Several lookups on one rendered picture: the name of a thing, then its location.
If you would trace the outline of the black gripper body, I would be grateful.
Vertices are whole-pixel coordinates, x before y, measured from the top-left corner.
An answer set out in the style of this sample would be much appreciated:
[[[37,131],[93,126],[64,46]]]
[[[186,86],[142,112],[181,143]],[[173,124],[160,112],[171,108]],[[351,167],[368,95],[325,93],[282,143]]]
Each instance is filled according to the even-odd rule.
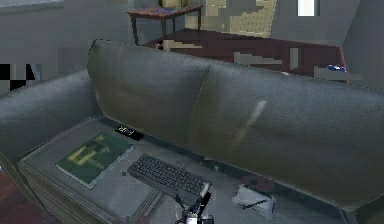
[[[202,199],[198,199],[196,203],[190,206],[187,210],[184,211],[184,217],[196,216],[200,218],[204,210],[204,202]]]

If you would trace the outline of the black computer keyboard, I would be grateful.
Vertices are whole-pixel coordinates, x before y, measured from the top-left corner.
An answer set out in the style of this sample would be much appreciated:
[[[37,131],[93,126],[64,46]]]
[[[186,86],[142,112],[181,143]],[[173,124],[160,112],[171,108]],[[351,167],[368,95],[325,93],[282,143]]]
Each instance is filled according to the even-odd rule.
[[[145,184],[192,206],[208,192],[211,182],[171,163],[143,154],[127,172]]]

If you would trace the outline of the white notepad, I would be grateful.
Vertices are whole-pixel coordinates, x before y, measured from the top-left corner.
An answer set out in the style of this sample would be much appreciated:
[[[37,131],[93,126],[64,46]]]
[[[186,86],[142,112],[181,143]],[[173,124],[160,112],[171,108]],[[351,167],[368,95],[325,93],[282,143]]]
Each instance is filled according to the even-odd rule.
[[[253,209],[264,216],[267,220],[272,220],[274,218],[276,199],[269,193],[262,192],[257,189],[251,189],[246,187],[244,184],[241,184],[238,187],[235,196],[232,198],[232,201],[242,208],[244,205],[249,205],[264,199],[268,201],[248,209]]]

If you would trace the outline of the black pen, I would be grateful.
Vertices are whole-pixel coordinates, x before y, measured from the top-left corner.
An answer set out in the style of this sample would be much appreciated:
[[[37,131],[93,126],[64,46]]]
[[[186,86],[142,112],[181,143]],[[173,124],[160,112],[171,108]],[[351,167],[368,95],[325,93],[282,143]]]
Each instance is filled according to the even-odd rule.
[[[254,207],[254,206],[256,206],[256,205],[265,203],[265,202],[267,202],[267,201],[268,201],[268,200],[264,199],[264,200],[260,200],[260,201],[258,201],[258,202],[255,202],[255,203],[252,203],[252,204],[249,204],[249,205],[244,205],[244,206],[242,206],[242,209],[245,210],[245,209],[248,209],[248,208],[252,208],[252,207]]]

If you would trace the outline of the dark red flat object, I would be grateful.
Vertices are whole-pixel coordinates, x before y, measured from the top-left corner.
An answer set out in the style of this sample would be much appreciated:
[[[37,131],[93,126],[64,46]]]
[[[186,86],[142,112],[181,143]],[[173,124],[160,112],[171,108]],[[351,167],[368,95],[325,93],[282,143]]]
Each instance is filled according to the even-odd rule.
[[[240,180],[246,187],[266,193],[271,193],[274,188],[272,179],[259,175],[246,175],[241,177]]]

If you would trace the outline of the black remote control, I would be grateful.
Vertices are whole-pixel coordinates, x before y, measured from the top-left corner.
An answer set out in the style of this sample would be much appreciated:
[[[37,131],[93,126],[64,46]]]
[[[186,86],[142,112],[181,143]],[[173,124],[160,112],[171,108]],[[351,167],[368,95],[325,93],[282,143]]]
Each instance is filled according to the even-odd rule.
[[[144,135],[126,126],[118,126],[115,131],[121,135],[129,137],[133,140],[140,141]]]

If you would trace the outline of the dark grey leather sofa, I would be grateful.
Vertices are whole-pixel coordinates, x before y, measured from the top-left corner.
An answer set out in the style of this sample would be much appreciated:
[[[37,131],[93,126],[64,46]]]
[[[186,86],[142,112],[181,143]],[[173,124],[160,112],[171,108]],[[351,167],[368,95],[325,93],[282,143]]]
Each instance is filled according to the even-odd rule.
[[[102,131],[132,147],[88,189],[56,163]],[[382,91],[97,40],[85,68],[0,97],[0,165],[63,224],[174,224],[127,172],[143,154],[207,178],[215,224],[384,224]],[[274,181],[272,220],[232,201],[246,175]]]

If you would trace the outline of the green book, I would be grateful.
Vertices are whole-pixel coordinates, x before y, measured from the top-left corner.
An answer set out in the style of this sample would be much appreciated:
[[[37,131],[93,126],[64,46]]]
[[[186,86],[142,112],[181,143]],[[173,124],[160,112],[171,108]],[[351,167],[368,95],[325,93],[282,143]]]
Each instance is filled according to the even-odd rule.
[[[88,189],[132,145],[108,132],[99,132],[56,163],[58,170]]]

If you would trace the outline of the dark red wooden table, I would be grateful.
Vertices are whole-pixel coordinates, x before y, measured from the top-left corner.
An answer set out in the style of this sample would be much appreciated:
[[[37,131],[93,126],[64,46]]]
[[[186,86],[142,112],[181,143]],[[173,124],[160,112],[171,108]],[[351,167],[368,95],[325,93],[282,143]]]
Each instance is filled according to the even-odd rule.
[[[340,47],[188,28],[144,46],[307,77],[328,72],[328,65],[345,65]]]

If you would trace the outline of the brown wooden side table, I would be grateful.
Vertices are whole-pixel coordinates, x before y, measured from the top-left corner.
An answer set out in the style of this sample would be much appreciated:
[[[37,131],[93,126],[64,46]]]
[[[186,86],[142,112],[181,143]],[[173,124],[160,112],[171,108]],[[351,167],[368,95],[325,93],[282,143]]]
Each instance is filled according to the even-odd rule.
[[[139,44],[139,38],[138,38],[138,31],[137,31],[137,19],[138,18],[145,18],[145,19],[152,19],[152,20],[159,20],[161,23],[161,29],[162,29],[162,38],[165,39],[167,36],[167,28],[166,28],[166,21],[171,19],[172,20],[172,30],[176,29],[176,18],[196,12],[198,14],[198,22],[197,22],[197,29],[201,28],[201,21],[202,21],[202,5],[198,6],[190,6],[182,9],[178,9],[173,12],[168,13],[162,13],[157,12],[156,8],[140,8],[140,9],[133,9],[129,10],[127,14],[130,16],[131,25],[132,25],[132,32],[134,37],[134,43],[136,45]]]

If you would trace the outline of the blue flat object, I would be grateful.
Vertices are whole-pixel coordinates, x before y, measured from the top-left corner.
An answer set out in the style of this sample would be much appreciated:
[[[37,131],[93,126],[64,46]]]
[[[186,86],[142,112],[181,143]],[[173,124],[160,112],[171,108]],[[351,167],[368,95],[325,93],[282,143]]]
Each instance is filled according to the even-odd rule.
[[[171,14],[179,11],[178,9],[175,8],[156,8],[154,10],[151,10],[151,13],[160,13],[160,14]]]

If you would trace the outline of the beige chair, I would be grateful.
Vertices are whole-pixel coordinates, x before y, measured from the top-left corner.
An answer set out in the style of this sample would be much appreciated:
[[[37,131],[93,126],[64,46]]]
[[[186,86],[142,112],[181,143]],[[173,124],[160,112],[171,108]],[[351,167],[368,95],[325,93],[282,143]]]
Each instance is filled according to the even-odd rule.
[[[268,38],[277,0],[188,0],[202,5],[201,29]]]

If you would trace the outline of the white window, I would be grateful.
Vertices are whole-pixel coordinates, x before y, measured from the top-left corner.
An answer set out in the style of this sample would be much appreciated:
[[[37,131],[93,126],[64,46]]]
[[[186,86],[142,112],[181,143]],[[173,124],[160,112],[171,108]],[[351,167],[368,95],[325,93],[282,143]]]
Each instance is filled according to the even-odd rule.
[[[315,0],[297,0],[299,17],[312,17],[315,15]]]

